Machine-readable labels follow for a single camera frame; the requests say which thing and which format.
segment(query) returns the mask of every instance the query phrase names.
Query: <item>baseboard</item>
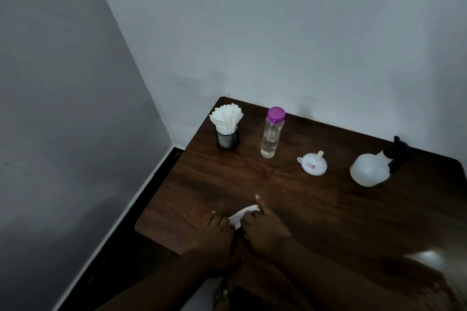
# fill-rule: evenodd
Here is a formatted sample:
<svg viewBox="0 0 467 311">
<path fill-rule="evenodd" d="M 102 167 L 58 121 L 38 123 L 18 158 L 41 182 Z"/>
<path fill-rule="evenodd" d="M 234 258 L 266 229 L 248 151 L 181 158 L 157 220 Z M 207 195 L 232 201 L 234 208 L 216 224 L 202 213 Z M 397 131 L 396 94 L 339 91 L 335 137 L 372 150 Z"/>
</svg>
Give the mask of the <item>baseboard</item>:
<svg viewBox="0 0 467 311">
<path fill-rule="evenodd" d="M 81 270 L 79 271 L 78 275 L 76 276 L 76 278 L 72 281 L 72 283 L 69 285 L 69 287 L 67 288 L 67 290 L 65 291 L 65 293 L 62 295 L 62 297 L 59 299 L 59 301 L 55 304 L 54 308 L 52 309 L 52 311 L 57 311 L 61 306 L 62 304 L 65 302 L 66 298 L 70 295 L 70 293 L 72 292 L 73 288 L 76 286 L 76 284 L 78 283 L 79 279 L 83 276 L 83 274 L 86 272 L 86 270 L 88 269 L 88 267 L 90 266 L 90 264 L 92 263 L 92 261 L 96 258 L 96 256 L 99 254 L 99 252 L 101 251 L 102 247 L 106 244 L 106 242 L 108 241 L 108 239 L 112 236 L 112 234 L 114 233 L 115 229 L 120 225 L 120 223 L 122 222 L 123 218 L 125 218 L 126 214 L 129 212 L 130 208 L 133 206 L 133 204 L 135 204 L 136 200 L 138 199 L 138 197 L 141 195 L 141 193 L 144 191 L 144 189 L 146 188 L 146 186 L 149 184 L 149 182 L 151 181 L 151 179 L 154 177 L 154 174 L 156 173 L 156 171 L 160 168 L 160 166 L 163 164 L 163 162 L 166 160 L 166 158 L 170 155 L 170 153 L 172 152 L 172 149 L 174 149 L 174 146 L 171 146 L 167 151 L 166 153 L 164 154 L 164 156 L 162 157 L 162 159 L 159 161 L 159 163 L 157 164 L 157 166 L 154 168 L 154 170 L 151 172 L 151 174 L 148 176 L 148 178 L 146 179 L 146 181 L 144 181 L 144 183 L 141 185 L 140 189 L 137 191 L 136 195 L 133 197 L 133 199 L 131 199 L 131 201 L 128 203 L 128 205 L 126 206 L 126 208 L 123 210 L 122 214 L 120 215 L 120 217 L 117 219 L 117 221 L 115 222 L 115 224 L 112 226 L 112 228 L 109 230 L 109 232 L 107 233 L 107 235 L 104 237 L 104 239 L 102 240 L 102 242 L 99 244 L 99 246 L 97 247 L 97 249 L 94 251 L 94 253 L 91 255 L 91 257 L 86 261 L 85 265 L 81 268 Z"/>
</svg>

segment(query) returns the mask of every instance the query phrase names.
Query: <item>black spray nozzle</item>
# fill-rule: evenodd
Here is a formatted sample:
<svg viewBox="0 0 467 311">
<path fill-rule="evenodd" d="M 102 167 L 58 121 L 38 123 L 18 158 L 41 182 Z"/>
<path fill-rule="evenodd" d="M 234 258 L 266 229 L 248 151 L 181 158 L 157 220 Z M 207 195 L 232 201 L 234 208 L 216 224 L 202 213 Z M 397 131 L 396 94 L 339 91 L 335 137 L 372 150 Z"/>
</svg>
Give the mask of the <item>black spray nozzle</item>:
<svg viewBox="0 0 467 311">
<path fill-rule="evenodd" d="M 413 161 L 410 147 L 404 143 L 398 136 L 394 136 L 394 145 L 383 150 L 384 156 L 392 161 L 389 163 L 389 173 L 393 174 L 406 161 Z"/>
</svg>

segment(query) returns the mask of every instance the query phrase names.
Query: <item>mesh holder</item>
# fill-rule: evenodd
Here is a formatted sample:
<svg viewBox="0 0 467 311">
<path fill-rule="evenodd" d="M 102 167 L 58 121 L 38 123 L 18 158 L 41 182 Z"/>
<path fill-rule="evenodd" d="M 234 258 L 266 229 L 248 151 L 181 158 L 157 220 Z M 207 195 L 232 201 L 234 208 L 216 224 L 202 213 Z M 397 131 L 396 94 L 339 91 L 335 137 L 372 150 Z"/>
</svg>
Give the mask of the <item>mesh holder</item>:
<svg viewBox="0 0 467 311">
<path fill-rule="evenodd" d="M 217 139 L 217 145 L 219 145 L 219 148 L 225 149 L 225 150 L 235 149 L 238 146 L 238 144 L 240 144 L 240 138 L 238 136 L 238 126 L 237 126 L 236 131 L 226 136 L 223 134 L 220 134 L 216 130 L 216 139 Z"/>
</svg>

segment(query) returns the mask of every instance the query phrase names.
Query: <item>forearm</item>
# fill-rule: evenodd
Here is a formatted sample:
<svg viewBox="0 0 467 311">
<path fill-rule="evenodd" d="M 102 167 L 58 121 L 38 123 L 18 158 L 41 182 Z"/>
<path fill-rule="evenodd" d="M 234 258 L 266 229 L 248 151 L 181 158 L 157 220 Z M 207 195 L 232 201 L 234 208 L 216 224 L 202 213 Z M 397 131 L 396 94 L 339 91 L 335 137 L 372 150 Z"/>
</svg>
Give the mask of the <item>forearm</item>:
<svg viewBox="0 0 467 311">
<path fill-rule="evenodd" d="M 97 311 L 179 310 L 207 279 L 206 261 L 187 252 L 157 273 L 123 291 Z"/>
<path fill-rule="evenodd" d="M 385 290 L 360 274 L 284 239 L 273 262 L 324 310 L 413 310 L 410 299 Z"/>
</svg>

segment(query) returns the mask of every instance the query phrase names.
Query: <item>purple cap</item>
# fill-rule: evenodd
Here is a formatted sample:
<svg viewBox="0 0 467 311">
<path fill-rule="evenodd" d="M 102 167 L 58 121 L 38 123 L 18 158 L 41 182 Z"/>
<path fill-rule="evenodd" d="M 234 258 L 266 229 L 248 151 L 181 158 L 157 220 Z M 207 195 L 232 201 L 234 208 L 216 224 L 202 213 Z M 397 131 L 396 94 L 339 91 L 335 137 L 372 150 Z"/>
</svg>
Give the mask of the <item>purple cap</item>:
<svg viewBox="0 0 467 311">
<path fill-rule="evenodd" d="M 280 124 L 284 121 L 285 111 L 282 107 L 271 107 L 268 111 L 268 120 L 272 124 Z"/>
</svg>

